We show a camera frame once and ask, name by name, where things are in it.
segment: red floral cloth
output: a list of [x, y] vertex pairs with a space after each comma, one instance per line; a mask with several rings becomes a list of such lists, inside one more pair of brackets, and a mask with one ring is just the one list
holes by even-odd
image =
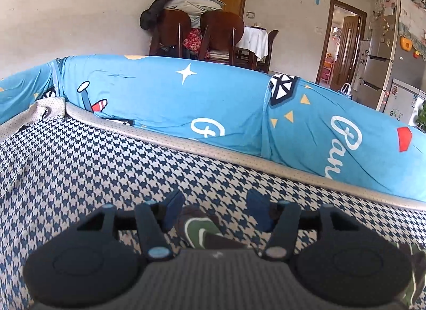
[[201, 41], [201, 30], [199, 28], [193, 28], [191, 32], [189, 32], [188, 37], [184, 40], [184, 47], [198, 54], [201, 47]]

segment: white tablecloth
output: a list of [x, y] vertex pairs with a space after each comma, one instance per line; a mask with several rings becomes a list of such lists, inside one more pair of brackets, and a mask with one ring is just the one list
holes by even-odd
[[259, 28], [244, 27], [244, 34], [237, 47], [252, 51], [260, 61], [268, 55], [268, 33]]

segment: houndstooth fabric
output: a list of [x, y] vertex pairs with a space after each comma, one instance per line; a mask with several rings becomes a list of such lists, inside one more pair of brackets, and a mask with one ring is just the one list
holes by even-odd
[[[179, 188], [186, 203], [216, 214], [229, 237], [264, 246], [245, 196], [250, 188], [303, 209], [330, 203], [392, 242], [426, 245], [426, 213], [392, 208], [242, 166], [179, 152], [105, 132], [71, 118], [33, 125], [0, 144], [0, 277], [4, 310], [26, 309], [31, 299], [22, 268], [28, 254], [95, 208], [132, 209]], [[121, 239], [138, 248], [135, 234]], [[300, 231], [297, 249], [316, 239]], [[175, 252], [184, 244], [174, 230]], [[417, 309], [426, 308], [425, 294]]]

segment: refrigerator door handle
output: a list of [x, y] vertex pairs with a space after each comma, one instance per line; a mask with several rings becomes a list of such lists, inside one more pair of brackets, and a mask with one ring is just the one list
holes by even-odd
[[362, 80], [362, 81], [361, 81], [361, 85], [362, 85], [362, 84], [364, 84], [365, 86], [368, 86], [369, 88], [372, 88], [373, 90], [376, 90], [376, 91], [382, 91], [382, 89], [381, 89], [381, 88], [379, 88], [379, 87], [377, 87], [377, 86], [374, 86], [374, 85], [372, 85], [372, 84], [368, 83], [367, 81]]
[[378, 60], [378, 61], [382, 61], [382, 62], [389, 60], [389, 59], [385, 59], [383, 57], [378, 57], [378, 56], [373, 56], [373, 55], [369, 55], [368, 57], [370, 57], [373, 60]]

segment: stainless steel refrigerator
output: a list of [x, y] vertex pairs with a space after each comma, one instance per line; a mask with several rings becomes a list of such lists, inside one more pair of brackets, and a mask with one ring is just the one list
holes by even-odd
[[418, 88], [394, 79], [384, 113], [410, 126], [416, 126], [419, 108], [426, 94]]
[[421, 56], [413, 56], [414, 49], [405, 51], [401, 48], [398, 35], [400, 11], [400, 0], [376, 0], [376, 20], [371, 23], [373, 31], [368, 59], [357, 90], [358, 103], [380, 112], [385, 109], [394, 79], [419, 89], [425, 71], [425, 62]]

